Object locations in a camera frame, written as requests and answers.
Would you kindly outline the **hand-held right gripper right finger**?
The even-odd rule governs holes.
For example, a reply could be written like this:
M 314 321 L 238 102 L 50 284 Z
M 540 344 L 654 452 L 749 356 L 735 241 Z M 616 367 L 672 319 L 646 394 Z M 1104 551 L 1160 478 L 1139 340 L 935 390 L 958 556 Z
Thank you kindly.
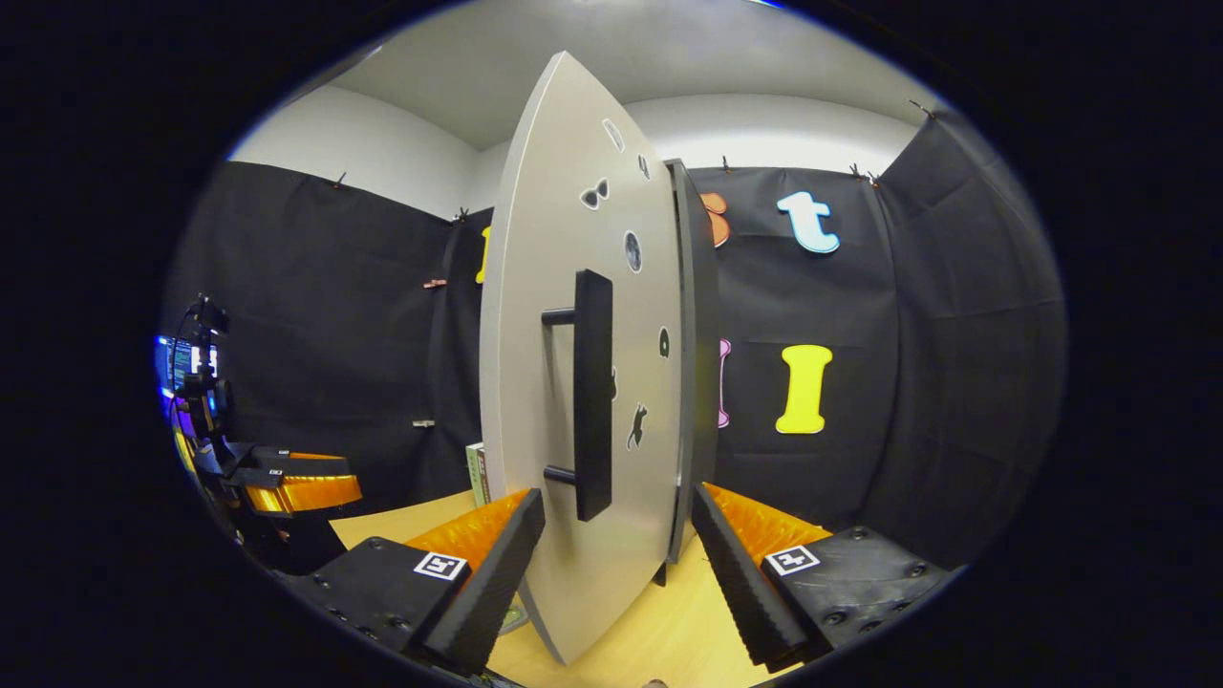
M 882 634 L 956 579 L 874 532 L 829 532 L 703 483 L 692 523 L 755 665 L 779 672 Z

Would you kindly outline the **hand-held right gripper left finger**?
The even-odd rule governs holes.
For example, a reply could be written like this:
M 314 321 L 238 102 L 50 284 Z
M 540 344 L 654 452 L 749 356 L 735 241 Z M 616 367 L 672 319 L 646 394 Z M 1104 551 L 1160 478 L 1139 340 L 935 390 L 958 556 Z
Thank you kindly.
M 481 675 L 543 532 L 541 489 L 523 489 L 407 543 L 368 536 L 306 576 L 306 602 L 388 653 Z

